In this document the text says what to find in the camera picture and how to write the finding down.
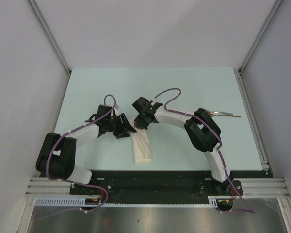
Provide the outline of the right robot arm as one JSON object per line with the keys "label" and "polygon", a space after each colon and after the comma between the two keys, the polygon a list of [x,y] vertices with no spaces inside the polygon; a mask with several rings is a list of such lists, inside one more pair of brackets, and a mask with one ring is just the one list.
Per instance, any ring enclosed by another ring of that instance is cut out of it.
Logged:
{"label": "right robot arm", "polygon": [[203,152],[211,169],[214,190],[225,195],[231,190],[230,170],[220,151],[221,129],[208,112],[199,108],[195,112],[181,112],[167,108],[162,103],[148,101],[144,97],[137,99],[132,106],[138,112],[133,121],[138,129],[147,130],[151,123],[165,123],[184,129],[192,145]]}

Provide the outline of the white cloth napkin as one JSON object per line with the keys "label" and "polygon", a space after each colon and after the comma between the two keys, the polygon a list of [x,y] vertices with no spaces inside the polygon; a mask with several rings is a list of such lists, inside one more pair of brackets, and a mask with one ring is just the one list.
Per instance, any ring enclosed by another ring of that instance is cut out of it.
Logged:
{"label": "white cloth napkin", "polygon": [[134,163],[141,164],[152,161],[152,147],[146,129],[135,127],[133,118],[131,118],[129,122],[136,130],[135,133],[130,133]]}

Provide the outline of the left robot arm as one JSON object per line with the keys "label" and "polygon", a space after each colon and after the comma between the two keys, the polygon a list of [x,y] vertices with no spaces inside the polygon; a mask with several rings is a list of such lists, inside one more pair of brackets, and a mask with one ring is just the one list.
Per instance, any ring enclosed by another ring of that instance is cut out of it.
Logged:
{"label": "left robot arm", "polygon": [[129,137],[136,129],[124,113],[119,114],[111,106],[100,105],[85,123],[62,135],[50,132],[45,136],[35,168],[49,179],[61,179],[80,183],[81,189],[92,194],[97,181],[92,172],[75,164],[76,150],[83,144],[112,132],[117,139]]}

